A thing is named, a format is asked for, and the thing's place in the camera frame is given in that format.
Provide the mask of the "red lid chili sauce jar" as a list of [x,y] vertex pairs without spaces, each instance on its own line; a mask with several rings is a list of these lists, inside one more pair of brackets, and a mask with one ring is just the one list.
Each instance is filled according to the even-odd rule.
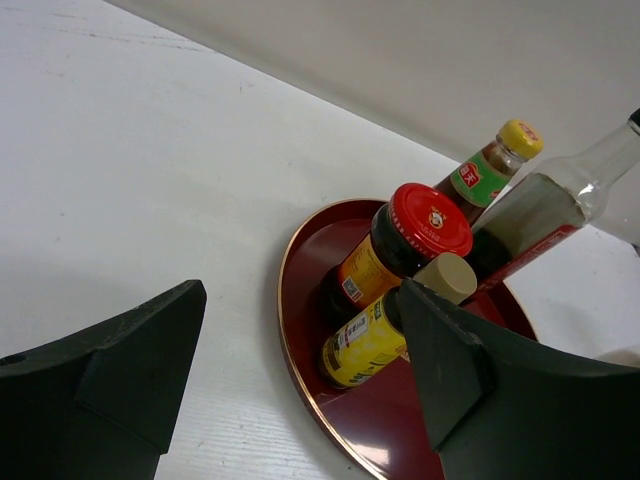
[[473,245],[462,211],[420,183],[398,187],[371,220],[366,235],[318,287],[318,307],[339,327],[442,253],[466,256]]

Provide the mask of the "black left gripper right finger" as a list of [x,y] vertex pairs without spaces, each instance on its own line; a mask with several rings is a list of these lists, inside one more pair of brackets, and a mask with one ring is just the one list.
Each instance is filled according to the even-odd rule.
[[411,280],[401,322],[448,479],[635,479],[639,372],[488,322]]

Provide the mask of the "small yellow label bottle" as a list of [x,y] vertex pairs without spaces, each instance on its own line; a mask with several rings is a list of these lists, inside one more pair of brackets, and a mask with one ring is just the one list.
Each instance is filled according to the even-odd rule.
[[[413,280],[456,305],[477,289],[472,267],[453,253],[436,257]],[[409,358],[399,290],[398,286],[387,290],[324,342],[318,365],[333,387],[353,389],[397,358]]]

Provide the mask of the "green label sauce bottle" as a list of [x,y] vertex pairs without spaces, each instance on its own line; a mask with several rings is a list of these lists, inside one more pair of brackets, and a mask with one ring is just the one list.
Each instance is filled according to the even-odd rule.
[[511,119],[494,139],[441,180],[434,189],[448,197],[473,225],[520,168],[544,148],[529,123]]

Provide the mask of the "tall dark soy sauce bottle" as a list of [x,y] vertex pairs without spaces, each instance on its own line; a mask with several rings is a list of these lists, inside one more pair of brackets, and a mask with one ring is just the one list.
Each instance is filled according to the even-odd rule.
[[503,280],[592,223],[612,186],[639,163],[639,113],[583,152],[547,159],[495,202],[472,227],[466,261],[477,293]]

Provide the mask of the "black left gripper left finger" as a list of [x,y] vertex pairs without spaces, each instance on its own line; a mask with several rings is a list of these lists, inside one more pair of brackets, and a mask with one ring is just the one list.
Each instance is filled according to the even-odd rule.
[[185,281],[1,360],[4,479],[152,479],[169,450],[207,294]]

